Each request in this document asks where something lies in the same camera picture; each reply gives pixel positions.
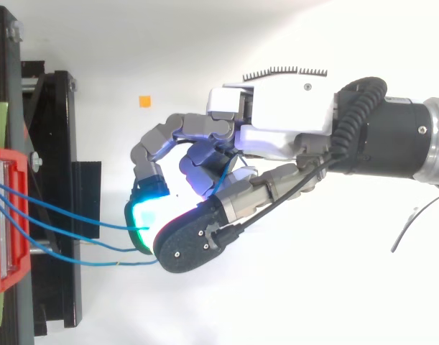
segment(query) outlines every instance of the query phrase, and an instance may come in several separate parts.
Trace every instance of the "black metal frame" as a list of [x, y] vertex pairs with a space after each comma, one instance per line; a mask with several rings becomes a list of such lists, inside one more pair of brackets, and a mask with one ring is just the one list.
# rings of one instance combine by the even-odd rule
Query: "black metal frame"
[[[33, 76], [38, 78], [34, 92], [23, 94], [24, 120], [29, 124], [32, 145], [43, 165], [37, 173], [31, 170], [29, 193], [74, 213], [99, 219], [101, 163], [77, 162], [74, 93], [70, 87], [73, 78], [65, 71]], [[97, 226], [83, 224], [35, 205], [30, 206], [29, 212], [58, 228], [88, 238], [99, 237]], [[77, 240], [54, 235], [35, 225], [31, 225], [31, 234], [36, 239], [48, 239], [52, 248], [57, 246], [61, 254], [80, 259]], [[36, 336], [47, 334], [47, 321], [64, 320], [66, 328], [80, 323], [80, 266], [48, 255], [32, 256], [32, 287]]]

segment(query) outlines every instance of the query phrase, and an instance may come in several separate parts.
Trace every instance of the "orange square marker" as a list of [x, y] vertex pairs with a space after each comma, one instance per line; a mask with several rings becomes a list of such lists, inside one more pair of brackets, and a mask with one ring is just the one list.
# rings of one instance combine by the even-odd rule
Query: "orange square marker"
[[150, 96], [140, 96], [139, 97], [139, 107], [140, 108], [150, 108], [151, 101]]

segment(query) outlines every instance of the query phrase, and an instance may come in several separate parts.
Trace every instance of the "cable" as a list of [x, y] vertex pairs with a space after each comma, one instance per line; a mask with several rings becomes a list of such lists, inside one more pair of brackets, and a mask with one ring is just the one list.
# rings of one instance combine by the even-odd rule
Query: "cable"
[[8, 207], [10, 207], [15, 213], [18, 213], [18, 214], [19, 214], [21, 217], [23, 217], [24, 219], [27, 219], [27, 220], [30, 221], [31, 223], [36, 224], [36, 225], [38, 225], [38, 226], [41, 226], [41, 227], [44, 228], [44, 229], [47, 229], [47, 230], [50, 230], [50, 231], [53, 231], [53, 232], [57, 232], [57, 233], [59, 233], [59, 234], [65, 235], [65, 236], [73, 237], [74, 239], [81, 239], [81, 240], [83, 240], [83, 241], [85, 241], [85, 242], [90, 242], [90, 243], [92, 243], [92, 244], [96, 244], [96, 245], [98, 245], [98, 246], [101, 246], [101, 247], [104, 247], [104, 248], [107, 248], [107, 249], [110, 249], [110, 250], [115, 250], [116, 252], [123, 252], [123, 253], [125, 253], [125, 252], [135, 252], [136, 250], [138, 250], [138, 249], [136, 249], [136, 248], [129, 248], [129, 249], [120, 249], [120, 248], [116, 248], [116, 247], [110, 246], [109, 244], [105, 244], [105, 243], [103, 243], [103, 242], [96, 241], [95, 239], [89, 239], [89, 238], [87, 238], [87, 237], [84, 237], [84, 236], [81, 236], [81, 235], [78, 235], [78, 234], [74, 234], [74, 233], [72, 233], [72, 232], [69, 232], [69, 231], [66, 231], [66, 230], [62, 230], [62, 229], [56, 228], [56, 227], [54, 227], [54, 226], [51, 226], [51, 225], [48, 225], [48, 224], [42, 223], [41, 221], [38, 221], [37, 219], [34, 219], [34, 218], [28, 216], [26, 213], [20, 211], [20, 210], [19, 210], [19, 209], [13, 204], [13, 203], [11, 203], [11, 202], [10, 202], [7, 198], [5, 198], [2, 194], [0, 194], [0, 199], [1, 199], [1, 200], [2, 200], [2, 201], [3, 201]]
[[361, 92], [346, 109], [331, 135], [331, 156], [347, 158], [351, 143], [371, 112], [382, 102], [387, 93], [387, 84], [380, 78], [368, 77], [358, 79], [342, 88], [341, 91]]
[[412, 223], [414, 223], [415, 219], [420, 216], [420, 214], [425, 211], [426, 208], [428, 208], [432, 203], [436, 202], [439, 200], [439, 196], [435, 199], [433, 199], [431, 202], [429, 202], [424, 208], [422, 208], [419, 212], [417, 212], [415, 215], [412, 216], [412, 218], [407, 221], [407, 223], [405, 224], [405, 227], [403, 228], [403, 230], [401, 230], [401, 233], [399, 233], [399, 236], [397, 238], [397, 240], [394, 242], [393, 247], [391, 249], [392, 253], [394, 253], [395, 250], [397, 250], [399, 243], [401, 242], [403, 236], [406, 234], [406, 231], [409, 229], [409, 227], [411, 226]]
[[219, 187], [221, 187], [222, 183], [223, 183], [224, 180], [226, 179], [227, 172], [228, 172], [228, 167], [230, 166], [230, 164], [232, 163], [232, 160], [234, 160], [234, 158], [235, 158], [236, 156], [237, 156], [237, 154], [233, 155], [233, 156], [231, 157], [231, 159], [228, 160], [228, 162], [227, 162], [227, 164], [226, 164], [226, 166], [225, 166], [225, 168], [224, 168], [224, 171], [223, 171], [223, 173], [222, 173], [221, 178], [219, 179], [218, 183], [216, 183], [216, 185], [214, 186], [213, 191], [211, 192], [211, 195], [212, 195], [212, 196], [218, 192]]
[[7, 211], [4, 210], [2, 206], [0, 206], [0, 212], [3, 213], [4, 216], [13, 224], [13, 226], [18, 230], [18, 232], [32, 245], [40, 248], [45, 254], [49, 254], [52, 257], [55, 257], [59, 260], [69, 262], [71, 264], [83, 265], [83, 266], [92, 266], [92, 267], [105, 267], [105, 266], [140, 266], [140, 265], [153, 265], [158, 260], [148, 261], [148, 262], [88, 262], [72, 259], [70, 257], [65, 257], [64, 255], [55, 253], [49, 250], [47, 247], [42, 246], [39, 242], [33, 239], [30, 235], [28, 235], [21, 226], [9, 215]]
[[259, 219], [269, 214], [270, 211], [274, 210], [276, 207], [280, 206], [282, 203], [284, 203], [287, 199], [289, 199], [294, 193], [298, 192], [306, 183], [308, 183], [312, 178], [314, 178], [320, 171], [327, 169], [330, 165], [335, 164], [339, 162], [339, 160], [336, 160], [334, 158], [330, 158], [323, 164], [320, 164], [315, 169], [313, 169], [311, 172], [307, 174], [297, 185], [292, 187], [289, 191], [287, 191], [285, 194], [282, 195], [281, 198], [278, 198], [276, 201], [271, 203], [269, 206], [267, 206], [264, 210], [260, 211], [259, 213], [252, 216], [250, 219], [245, 221], [242, 224], [239, 224], [238, 227], [241, 228], [240, 232], [243, 232], [244, 229], [246, 229], [248, 226], [256, 223]]
[[245, 165], [245, 167], [248, 166], [248, 163], [246, 163], [246, 160], [243, 158], [243, 156], [239, 155], [240, 161]]
[[87, 217], [84, 217], [84, 216], [79, 216], [78, 214], [75, 214], [75, 213], [63, 210], [62, 208], [59, 208], [57, 206], [50, 205], [49, 203], [45, 203], [44, 201], [40, 201], [40, 200], [31, 198], [30, 196], [25, 195], [23, 193], [20, 193], [20, 192], [16, 191], [15, 189], [11, 189], [11, 188], [9, 188], [9, 187], [7, 187], [5, 185], [2, 185], [1, 183], [0, 183], [0, 188], [2, 188], [3, 190], [5, 190], [5, 191], [7, 191], [7, 192], [9, 192], [11, 194], [19, 196], [20, 198], [28, 200], [31, 203], [35, 203], [37, 205], [40, 205], [40, 206], [45, 207], [45, 208], [48, 208], [48, 209], [53, 210], [55, 212], [64, 214], [65, 216], [71, 217], [72, 219], [77, 219], [78, 221], [83, 221], [83, 222], [86, 222], [86, 223], [89, 223], [89, 224], [93, 224], [93, 225], [97, 225], [97, 226], [105, 226], [106, 228], [112, 228], [112, 229], [118, 229], [118, 230], [138, 231], [138, 230], [141, 230], [141, 229], [146, 229], [146, 228], [137, 228], [137, 227], [134, 227], [134, 226], [130, 226], [130, 227], [128, 227], [128, 226], [119, 226], [119, 225], [103, 223], [102, 221], [95, 221], [94, 219], [90, 219], [90, 218], [87, 218]]

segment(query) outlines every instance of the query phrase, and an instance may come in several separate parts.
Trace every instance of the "robotic hand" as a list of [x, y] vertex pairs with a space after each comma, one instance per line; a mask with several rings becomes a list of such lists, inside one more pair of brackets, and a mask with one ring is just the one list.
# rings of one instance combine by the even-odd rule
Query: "robotic hand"
[[[439, 185], [439, 98], [415, 103], [386, 92], [386, 83], [371, 77], [334, 93], [326, 71], [298, 68], [270, 68], [214, 88], [206, 115], [173, 114], [131, 151], [129, 226], [154, 224], [151, 203], [170, 195], [156, 161], [181, 142], [193, 144], [180, 170], [204, 199], [152, 237], [130, 231], [135, 247], [154, 253], [169, 272], [192, 270], [279, 204], [313, 190], [327, 171]], [[232, 172], [238, 155], [295, 163], [259, 176], [250, 167]]]

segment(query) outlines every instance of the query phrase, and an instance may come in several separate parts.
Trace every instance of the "white wall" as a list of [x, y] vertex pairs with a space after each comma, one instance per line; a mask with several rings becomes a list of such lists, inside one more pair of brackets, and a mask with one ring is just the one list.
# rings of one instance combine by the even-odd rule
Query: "white wall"
[[[103, 162], [104, 221], [124, 222], [129, 150], [143, 133], [173, 112], [204, 111], [210, 88], [250, 70], [327, 68], [338, 87], [375, 75], [390, 96], [439, 96], [439, 1], [0, 3], [24, 22], [24, 59], [78, 79], [78, 156]], [[138, 107], [144, 94], [151, 109]], [[183, 150], [162, 161], [176, 193], [189, 191]], [[49, 323], [36, 344], [439, 344], [439, 203], [389, 252], [412, 209], [438, 194], [330, 174], [195, 271], [84, 267], [82, 323]], [[83, 258], [145, 259], [92, 246]]]

